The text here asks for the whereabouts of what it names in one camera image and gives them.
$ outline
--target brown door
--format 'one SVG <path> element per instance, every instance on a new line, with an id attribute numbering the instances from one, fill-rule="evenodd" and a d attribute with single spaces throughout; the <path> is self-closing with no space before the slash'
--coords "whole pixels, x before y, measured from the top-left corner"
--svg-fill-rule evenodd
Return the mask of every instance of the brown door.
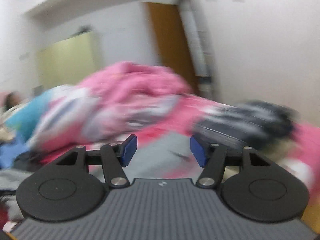
<path id="1" fill-rule="evenodd" d="M 177 5 L 146 2 L 162 64 L 181 75 L 199 94 L 197 78 Z"/>

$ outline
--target cabinet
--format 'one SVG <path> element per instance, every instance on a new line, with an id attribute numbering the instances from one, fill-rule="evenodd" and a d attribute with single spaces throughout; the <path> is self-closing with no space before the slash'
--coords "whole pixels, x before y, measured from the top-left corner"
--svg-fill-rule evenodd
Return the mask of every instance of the cabinet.
<path id="1" fill-rule="evenodd" d="M 57 42 L 37 53 L 37 63 L 44 89 L 77 84 L 102 67 L 98 37 L 88 32 Z"/>

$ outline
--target dark hair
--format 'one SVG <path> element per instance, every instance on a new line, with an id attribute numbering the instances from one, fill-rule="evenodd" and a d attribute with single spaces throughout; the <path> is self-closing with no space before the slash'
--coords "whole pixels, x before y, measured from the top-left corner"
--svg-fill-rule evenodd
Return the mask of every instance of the dark hair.
<path id="1" fill-rule="evenodd" d="M 10 97 L 12 97 L 14 95 L 14 93 L 10 93 L 9 95 L 7 95 L 7 97 L 5 98 L 4 101 L 4 106 L 5 106 L 5 110 L 8 111 L 9 109 L 12 108 L 12 106 L 10 106 Z"/>

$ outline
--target white wall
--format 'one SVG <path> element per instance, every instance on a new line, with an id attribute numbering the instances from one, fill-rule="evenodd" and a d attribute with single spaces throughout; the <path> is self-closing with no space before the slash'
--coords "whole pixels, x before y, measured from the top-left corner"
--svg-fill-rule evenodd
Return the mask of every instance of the white wall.
<path id="1" fill-rule="evenodd" d="M 41 30 L 19 14 L 20 0 L 0 0 L 0 90 L 25 96 L 39 85 L 34 62 Z"/>
<path id="2" fill-rule="evenodd" d="M 201 0 L 223 103 L 262 99 L 320 125 L 320 0 Z"/>
<path id="3" fill-rule="evenodd" d="M 100 37 L 104 65 L 123 60 L 159 64 L 141 1 L 171 0 L 70 0 L 37 18 L 45 28 L 47 46 L 91 25 Z"/>

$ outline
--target teal cloth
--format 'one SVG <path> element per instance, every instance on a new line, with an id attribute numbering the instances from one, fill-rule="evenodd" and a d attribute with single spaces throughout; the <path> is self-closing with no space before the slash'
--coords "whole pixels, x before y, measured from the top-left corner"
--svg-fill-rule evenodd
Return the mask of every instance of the teal cloth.
<path id="1" fill-rule="evenodd" d="M 7 119 L 6 126 L 19 132 L 24 142 L 28 141 L 42 114 L 48 108 L 51 94 L 51 90 L 48 90 L 32 99 L 24 108 Z"/>

